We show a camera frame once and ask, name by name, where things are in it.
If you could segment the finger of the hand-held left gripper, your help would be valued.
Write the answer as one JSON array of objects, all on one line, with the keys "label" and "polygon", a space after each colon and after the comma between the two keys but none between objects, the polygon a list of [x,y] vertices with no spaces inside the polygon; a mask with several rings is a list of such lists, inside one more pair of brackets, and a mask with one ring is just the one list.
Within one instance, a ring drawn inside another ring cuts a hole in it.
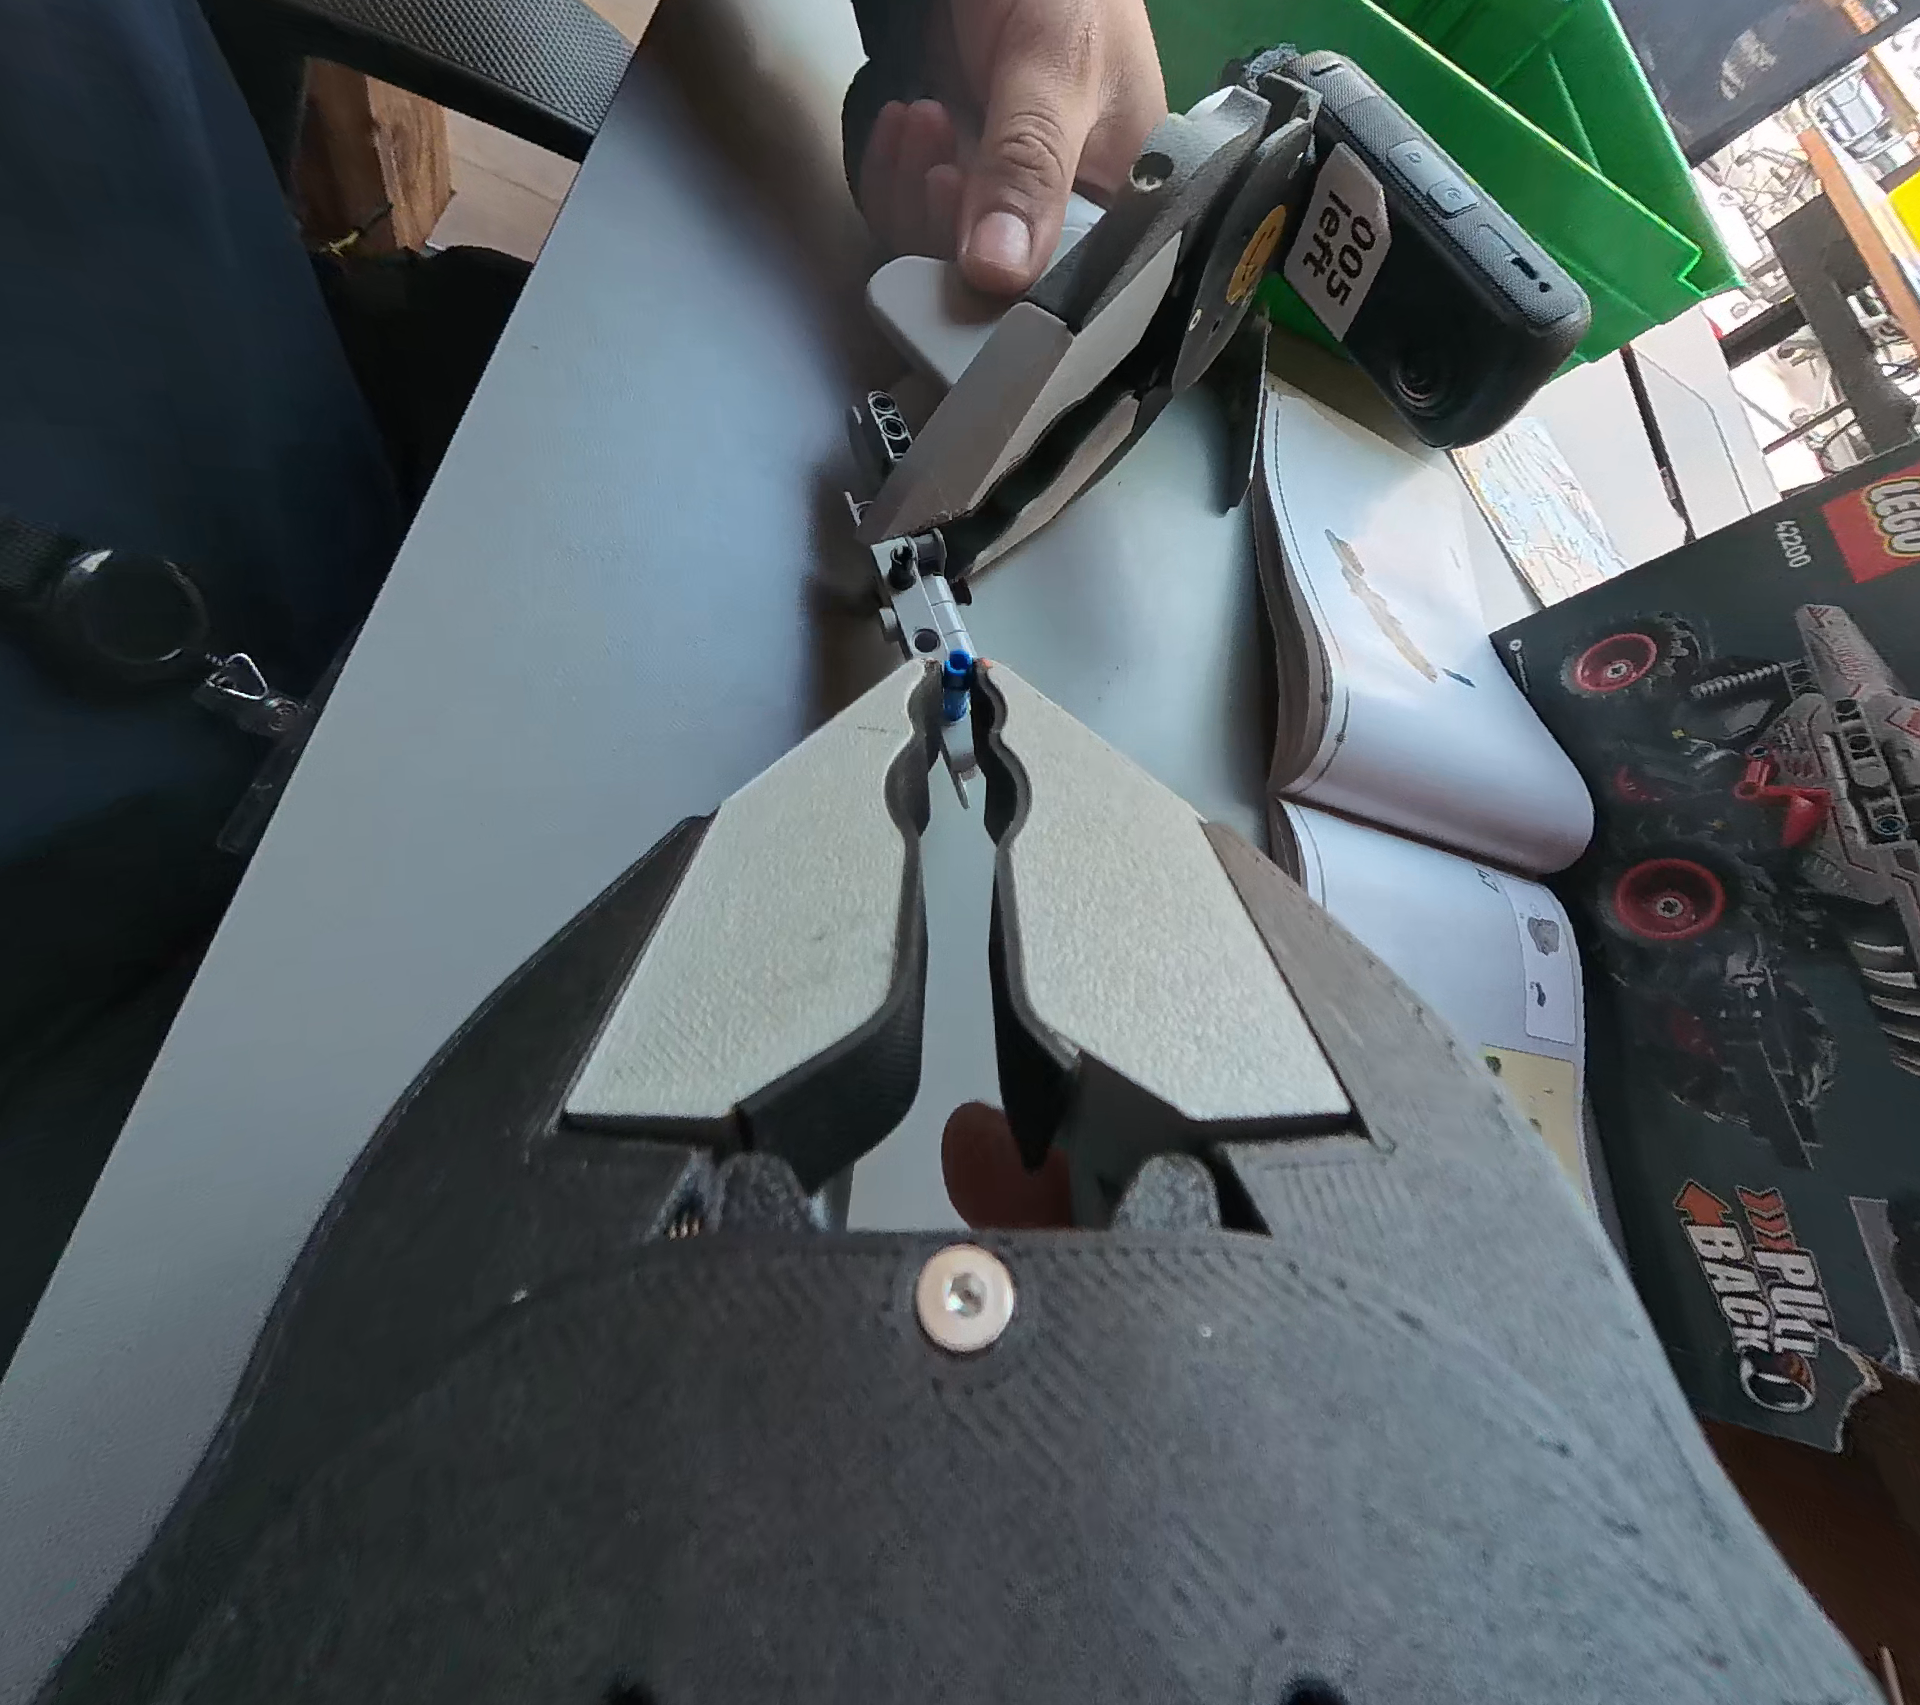
[{"label": "finger of the hand-held left gripper", "polygon": [[992,477],[1038,446],[1045,429],[1148,341],[1178,282],[1181,237],[1168,237],[1082,326],[1023,297],[992,314],[959,267],[897,255],[866,287],[868,318],[946,395],[872,500],[875,539],[940,528],[981,500]]},{"label": "finger of the hand-held left gripper", "polygon": [[1043,532],[1164,412],[1169,384],[1104,382],[1071,403],[1034,453],[992,477],[981,500],[933,528],[933,571],[971,578]]}]

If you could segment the person's right hand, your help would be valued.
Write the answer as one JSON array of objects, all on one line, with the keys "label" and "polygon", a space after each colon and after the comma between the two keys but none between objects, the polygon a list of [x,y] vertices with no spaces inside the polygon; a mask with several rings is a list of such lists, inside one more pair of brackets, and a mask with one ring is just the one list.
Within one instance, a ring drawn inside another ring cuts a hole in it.
[{"label": "person's right hand", "polygon": [[1027,1162],[1006,1116],[981,1098],[956,1105],[943,1129],[943,1179],[959,1218],[976,1232],[1074,1228],[1067,1155],[1047,1148]]}]

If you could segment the person's dark blue clothing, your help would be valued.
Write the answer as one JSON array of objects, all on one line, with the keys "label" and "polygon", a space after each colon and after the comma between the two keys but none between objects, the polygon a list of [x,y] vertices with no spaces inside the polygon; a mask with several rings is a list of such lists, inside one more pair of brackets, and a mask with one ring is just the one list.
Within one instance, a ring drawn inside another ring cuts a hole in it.
[{"label": "person's dark blue clothing", "polygon": [[372,412],[197,0],[5,0],[5,1357],[398,555]]}]

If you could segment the lego set cardboard box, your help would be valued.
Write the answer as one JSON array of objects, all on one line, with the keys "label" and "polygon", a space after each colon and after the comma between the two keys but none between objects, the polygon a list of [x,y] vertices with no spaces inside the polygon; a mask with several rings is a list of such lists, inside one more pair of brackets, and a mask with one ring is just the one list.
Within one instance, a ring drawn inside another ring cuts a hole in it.
[{"label": "lego set cardboard box", "polygon": [[1495,646],[1593,797],[1555,877],[1626,1256],[1695,1414],[1916,1380],[1916,446]]}]

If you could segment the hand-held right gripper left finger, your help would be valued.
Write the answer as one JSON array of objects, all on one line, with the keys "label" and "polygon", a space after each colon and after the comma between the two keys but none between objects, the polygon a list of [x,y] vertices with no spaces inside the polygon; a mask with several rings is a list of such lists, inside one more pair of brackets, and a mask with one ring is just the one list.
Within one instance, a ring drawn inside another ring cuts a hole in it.
[{"label": "hand-held right gripper left finger", "polygon": [[927,820],[929,665],[900,663],[707,820],[565,1120],[851,1176],[921,1088]]}]

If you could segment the lego instruction booklet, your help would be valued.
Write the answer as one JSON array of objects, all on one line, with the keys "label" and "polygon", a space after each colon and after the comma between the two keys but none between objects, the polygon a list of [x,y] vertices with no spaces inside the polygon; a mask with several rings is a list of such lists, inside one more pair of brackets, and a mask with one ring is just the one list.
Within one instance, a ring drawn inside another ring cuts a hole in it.
[{"label": "lego instruction booklet", "polygon": [[1272,859],[1426,999],[1593,1201],[1585,963],[1548,877],[1598,815],[1491,645],[1461,488],[1278,375],[1257,416]]}]

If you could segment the printed paper sheet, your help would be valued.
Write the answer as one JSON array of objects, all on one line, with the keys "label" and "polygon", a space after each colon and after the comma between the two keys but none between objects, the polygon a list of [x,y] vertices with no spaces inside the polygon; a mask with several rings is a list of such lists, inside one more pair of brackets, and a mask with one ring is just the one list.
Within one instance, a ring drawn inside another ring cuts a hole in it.
[{"label": "printed paper sheet", "polygon": [[1476,446],[1456,446],[1450,459],[1539,607],[1569,601],[1628,571],[1543,419],[1515,416]]}]

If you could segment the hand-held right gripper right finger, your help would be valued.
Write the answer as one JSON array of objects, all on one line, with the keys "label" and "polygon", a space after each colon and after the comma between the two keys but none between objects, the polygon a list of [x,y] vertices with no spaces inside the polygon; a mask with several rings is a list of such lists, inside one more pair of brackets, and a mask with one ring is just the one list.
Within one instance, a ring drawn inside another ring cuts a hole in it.
[{"label": "hand-held right gripper right finger", "polygon": [[998,1085],[1104,1228],[1154,1158],[1354,1136],[1354,1098],[1208,820],[1006,663],[976,665]]}]

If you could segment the grey lego beam assembly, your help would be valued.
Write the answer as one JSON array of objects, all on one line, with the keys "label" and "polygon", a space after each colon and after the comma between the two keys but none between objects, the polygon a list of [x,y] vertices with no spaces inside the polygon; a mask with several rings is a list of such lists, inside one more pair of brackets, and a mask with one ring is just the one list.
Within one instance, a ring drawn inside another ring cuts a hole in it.
[{"label": "grey lego beam assembly", "polygon": [[962,807],[977,797],[976,719],[943,728],[940,671],[953,646],[977,645],[968,630],[959,586],[946,571],[946,539],[940,528],[875,539],[872,504],[848,493],[848,516],[859,549],[872,561],[878,625],[900,656],[925,671],[929,738],[946,764],[946,774]]}]

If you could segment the person's left hand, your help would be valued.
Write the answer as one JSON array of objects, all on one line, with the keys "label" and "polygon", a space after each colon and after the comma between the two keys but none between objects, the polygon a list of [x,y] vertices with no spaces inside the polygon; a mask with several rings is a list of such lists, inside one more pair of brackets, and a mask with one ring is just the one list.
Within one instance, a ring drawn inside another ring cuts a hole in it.
[{"label": "person's left hand", "polygon": [[886,255],[956,260],[1018,297],[1071,195],[1113,200],[1168,111],[1145,0],[933,0],[875,64],[853,195]]}]

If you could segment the wooden beam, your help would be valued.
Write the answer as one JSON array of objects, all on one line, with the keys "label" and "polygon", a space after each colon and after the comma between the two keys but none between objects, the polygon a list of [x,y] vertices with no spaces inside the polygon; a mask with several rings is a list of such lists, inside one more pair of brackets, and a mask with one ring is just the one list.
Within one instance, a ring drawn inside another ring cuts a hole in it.
[{"label": "wooden beam", "polygon": [[446,110],[312,60],[296,206],[312,245],[421,251],[452,202]]}]

